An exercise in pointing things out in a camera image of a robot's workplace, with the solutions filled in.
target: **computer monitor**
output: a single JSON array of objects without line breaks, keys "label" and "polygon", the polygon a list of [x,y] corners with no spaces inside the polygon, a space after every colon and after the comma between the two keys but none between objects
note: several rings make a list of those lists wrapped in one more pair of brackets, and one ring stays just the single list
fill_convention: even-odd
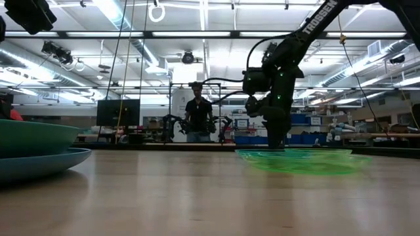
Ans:
[{"label": "computer monitor", "polygon": [[[96,114],[96,125],[117,126],[121,100],[100,100]],[[120,126],[138,125],[140,122],[140,100],[123,100]]]}]

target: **hanging ring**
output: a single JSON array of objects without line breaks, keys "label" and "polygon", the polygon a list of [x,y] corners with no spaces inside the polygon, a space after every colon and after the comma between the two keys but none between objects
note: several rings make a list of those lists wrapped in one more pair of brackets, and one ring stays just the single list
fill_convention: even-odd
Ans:
[{"label": "hanging ring", "polygon": [[[154,9],[161,9],[162,10],[162,13],[161,13],[159,18],[154,18],[154,16],[153,16],[153,10]],[[157,7],[155,7],[154,5],[150,5],[148,14],[149,14],[149,19],[151,21],[160,22],[161,20],[163,20],[165,18],[165,14],[166,14],[165,7],[163,5],[160,5],[160,4],[158,4]]]}]

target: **stacked bowl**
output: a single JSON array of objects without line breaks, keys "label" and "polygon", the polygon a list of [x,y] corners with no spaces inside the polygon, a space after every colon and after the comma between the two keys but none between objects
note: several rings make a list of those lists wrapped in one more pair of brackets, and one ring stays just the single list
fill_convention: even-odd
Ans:
[{"label": "stacked bowl", "polygon": [[0,119],[0,183],[37,178],[82,163],[91,150],[69,148],[74,127]]}]

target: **black t-shirt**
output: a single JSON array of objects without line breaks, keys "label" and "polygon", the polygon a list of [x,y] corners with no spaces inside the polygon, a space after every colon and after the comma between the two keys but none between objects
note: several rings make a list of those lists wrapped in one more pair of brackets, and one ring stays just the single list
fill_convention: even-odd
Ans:
[{"label": "black t-shirt", "polygon": [[212,110],[211,103],[204,98],[201,99],[199,104],[197,104],[195,98],[186,104],[185,111],[190,114],[190,124],[193,132],[206,130],[204,121],[207,120],[207,115]]}]

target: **red object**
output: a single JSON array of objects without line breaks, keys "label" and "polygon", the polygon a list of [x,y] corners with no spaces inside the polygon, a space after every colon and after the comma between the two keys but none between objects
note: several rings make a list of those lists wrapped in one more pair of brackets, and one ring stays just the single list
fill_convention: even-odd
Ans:
[{"label": "red object", "polygon": [[23,121],[22,117],[15,109],[10,111],[10,118],[14,119],[15,121]]}]

